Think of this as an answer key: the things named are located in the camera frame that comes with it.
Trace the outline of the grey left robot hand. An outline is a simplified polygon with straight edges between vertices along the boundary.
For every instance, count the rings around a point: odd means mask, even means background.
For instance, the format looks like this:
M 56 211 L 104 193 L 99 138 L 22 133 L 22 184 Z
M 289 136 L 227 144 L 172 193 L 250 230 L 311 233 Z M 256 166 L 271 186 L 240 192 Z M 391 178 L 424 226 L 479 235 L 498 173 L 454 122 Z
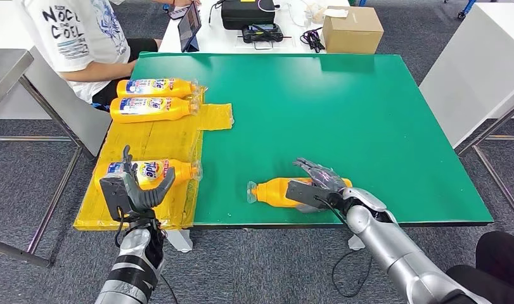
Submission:
M 131 163 L 132 155 L 129 153 L 129 151 L 130 146 L 127 144 L 123 148 L 122 152 L 122 180 L 127 196 L 131 200 L 131 209 L 136 212 L 152 209 L 153 207 L 161 204 L 167 195 L 167 192 L 172 187 L 176 179 L 175 170 L 172 167 L 168 168 L 164 179 L 156 188 L 142 190 L 137 178 L 137 166 L 134 166 Z

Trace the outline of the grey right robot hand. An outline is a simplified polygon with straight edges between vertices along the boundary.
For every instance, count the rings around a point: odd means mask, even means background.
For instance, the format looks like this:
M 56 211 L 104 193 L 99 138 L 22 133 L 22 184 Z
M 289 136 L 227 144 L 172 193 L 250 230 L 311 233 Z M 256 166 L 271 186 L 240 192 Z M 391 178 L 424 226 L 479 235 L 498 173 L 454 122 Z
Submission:
M 293 199 L 295 208 L 302 213 L 315 213 L 329 209 L 326 203 L 314 197 L 318 196 L 322 200 L 326 200 L 328 192 L 341 194 L 346 187 L 352 186 L 349 179 L 341 178 L 333 169 L 305 158 L 297 158 L 293 165 L 300 167 L 311 179 L 310 182 L 299 180 L 299 183 L 309 185 L 309 187 L 302 188 L 302 194 L 300 195 L 302 202 Z

